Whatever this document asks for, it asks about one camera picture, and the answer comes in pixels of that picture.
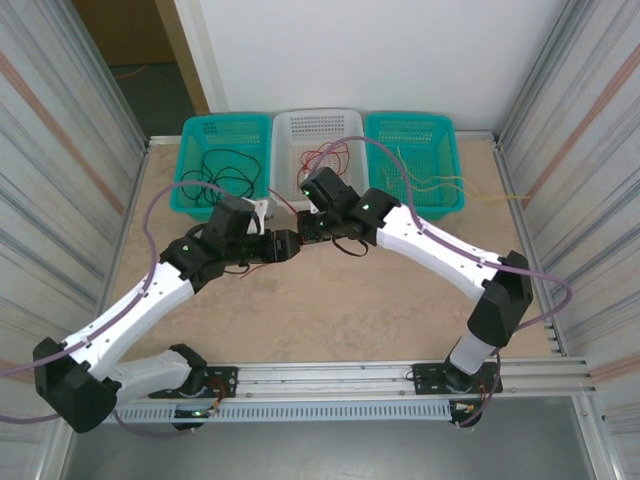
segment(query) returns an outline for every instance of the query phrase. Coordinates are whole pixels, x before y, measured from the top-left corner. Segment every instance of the corrugated metal wall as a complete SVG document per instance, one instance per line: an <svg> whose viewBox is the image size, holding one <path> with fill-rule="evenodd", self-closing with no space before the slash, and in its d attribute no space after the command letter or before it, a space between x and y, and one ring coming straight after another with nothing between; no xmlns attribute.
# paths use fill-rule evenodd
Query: corrugated metal wall
<svg viewBox="0 0 640 480"><path fill-rule="evenodd" d="M566 347L584 355L626 473L640 475L640 2L576 2L501 135L545 270L569 280ZM562 295L552 290L553 295Z"/></svg>
<svg viewBox="0 0 640 480"><path fill-rule="evenodd" d="M0 369L94 318L143 158L68 3L0 2ZM1 413L46 410L32 377L0 379ZM0 424L0 478L30 476L46 428Z"/></svg>

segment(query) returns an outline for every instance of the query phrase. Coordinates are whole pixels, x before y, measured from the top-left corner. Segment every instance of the yellow wire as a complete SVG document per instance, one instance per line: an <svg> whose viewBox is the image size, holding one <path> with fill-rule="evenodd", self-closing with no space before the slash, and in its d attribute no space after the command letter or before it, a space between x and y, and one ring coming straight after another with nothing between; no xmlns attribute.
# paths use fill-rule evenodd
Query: yellow wire
<svg viewBox="0 0 640 480"><path fill-rule="evenodd" d="M475 192L475 195L470 195L469 193L465 193L464 189L460 188L458 185L455 185L453 183L440 183L438 185L435 185L435 186L429 187L429 188L416 188L414 185L411 185L411 189L416 191L416 192L423 192L424 193L424 192L431 192L431 191L436 190L436 189L441 188L441 187L452 187L452 188L455 188L456 190L461 191L467 197L473 198L473 199L476 199L476 200L481 200L481 201L485 202L486 204L491 204L491 203L498 202L498 201L501 201L501 200L506 200L508 198L512 198L514 200L525 200L525 199L531 198L530 196L518 196L518 195L484 195L469 180L467 180L466 178L461 177L459 175L451 175L451 176L431 175L426 180L420 179L420 178L416 177L413 173L411 173L411 171L409 170L409 167L407 166L407 163L404 161L404 159L402 158L402 155L400 154L400 147L396 147L396 148L397 148L397 152L398 152L398 159L402 162L402 165L404 166L404 169L407 172L407 175L409 175L409 177L411 177L416 182L418 182L418 183L427 183L427 182L430 182L434 178L437 178L437 179L440 179L440 180L456 180L456 179L460 179L464 183L469 185L471 190L473 190ZM383 169L380 169L380 170L381 170L381 173L385 176L387 189L391 190L391 185L389 184L389 177L388 177L387 173Z"/></svg>

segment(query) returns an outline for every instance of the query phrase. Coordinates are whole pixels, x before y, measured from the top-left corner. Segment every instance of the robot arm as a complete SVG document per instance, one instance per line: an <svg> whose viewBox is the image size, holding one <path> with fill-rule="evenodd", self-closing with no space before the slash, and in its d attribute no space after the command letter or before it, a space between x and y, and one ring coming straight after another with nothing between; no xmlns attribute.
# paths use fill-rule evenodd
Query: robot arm
<svg viewBox="0 0 640 480"><path fill-rule="evenodd" d="M186 345L174 345L156 357L118 362L158 320L222 276L227 266L282 262L300 251L295 232L265 228L272 210L269 203L225 197L207 224L174 240L162 252L145 292L143 279L99 318L63 342L47 338L38 344L34 360L59 353L69 345L84 344L67 357L36 368L38 394L76 432L83 433L99 425L118 403L162 389L197 393L204 384L207 363ZM95 338L91 336L140 293L143 297L124 317Z"/></svg>
<svg viewBox="0 0 640 480"><path fill-rule="evenodd" d="M160 255L151 286L115 325L90 337L140 293L144 279L87 327L59 344L45 339L34 349L37 360L92 338L68 357L36 368L37 392L79 433L99 425L118 403L163 389L196 394L205 380L206 361L185 345L174 345L148 359L118 361L152 325L220 277L228 265L286 261L299 252L301 244L331 237L361 240L405 255L477 302L468 321L469 332L451 350L442 379L450 391L468 392L485 359L507 344L531 303L529 279L450 252L418 232L409 208L398 199L376 189L360 197L329 168L313 172L302 189L317 212L302 212L299 234L266 229L268 205L225 197L206 225L173 241ZM527 267L526 259L515 252L500 257L427 222L425 227L487 261Z"/></svg>
<svg viewBox="0 0 640 480"><path fill-rule="evenodd" d="M533 301L530 278L489 268L450 251L418 231L409 207L397 198L373 188L360 197L328 167L311 173L301 188L318 209L316 223L304 229L315 238L339 235L393 250L446 278L477 302L467 322L469 332L445 361L447 388L469 391L485 359L507 345ZM516 252L502 257L423 222L438 237L484 261L528 268L526 258Z"/></svg>

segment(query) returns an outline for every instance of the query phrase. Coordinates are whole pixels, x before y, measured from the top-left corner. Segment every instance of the table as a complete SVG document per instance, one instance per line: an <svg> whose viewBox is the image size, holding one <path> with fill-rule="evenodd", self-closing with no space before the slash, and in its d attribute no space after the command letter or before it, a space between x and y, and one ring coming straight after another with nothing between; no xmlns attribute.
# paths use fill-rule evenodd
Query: table
<svg viewBox="0 0 640 480"><path fill-rule="evenodd" d="M501 194L491 144L465 140L458 147L465 178L484 194ZM157 191L173 181L178 150L174 145L151 150L112 301L148 269L142 214ZM151 219L159 251L195 223L174 213L167 196ZM437 225L487 250L522 251L506 201L486 205L467 198L463 211ZM295 229L295 221L279 208L272 226ZM210 363L441 359L467 331L473 307L453 285L399 254L371 248L366 257L352 258L324 243L243 280L224 275L210 282L152 327L125 358L186 343ZM534 304L525 318L537 313ZM551 355L543 326L519 332L502 353Z"/></svg>

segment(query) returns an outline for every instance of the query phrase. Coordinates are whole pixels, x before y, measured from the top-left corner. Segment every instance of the basket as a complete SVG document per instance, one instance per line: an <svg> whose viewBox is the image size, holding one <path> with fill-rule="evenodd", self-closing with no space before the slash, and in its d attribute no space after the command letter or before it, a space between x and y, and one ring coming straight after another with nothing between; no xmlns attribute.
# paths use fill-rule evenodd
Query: basket
<svg viewBox="0 0 640 480"><path fill-rule="evenodd" d="M365 130L405 163L422 218L435 221L462 210L464 191L451 120L423 113L375 113L367 117ZM371 187L406 203L407 187L393 161L374 145L367 145L367 153Z"/></svg>
<svg viewBox="0 0 640 480"><path fill-rule="evenodd" d="M309 200L298 187L305 172L301 158L305 152L316 151L340 138L363 135L362 117L354 110L298 110L281 113L273 120L273 143L271 146L271 188L291 203L297 210L309 208ZM349 142L348 157L344 153L327 155L322 162L340 175L359 195L369 188L367 154L363 142Z"/></svg>
<svg viewBox="0 0 640 480"><path fill-rule="evenodd" d="M266 197L270 153L271 118L268 115L193 117L185 122L182 131L175 181L215 180L216 185L233 195ZM206 222L215 200L215 193L207 190L205 196L201 187L188 186L173 190L170 205L176 212Z"/></svg>

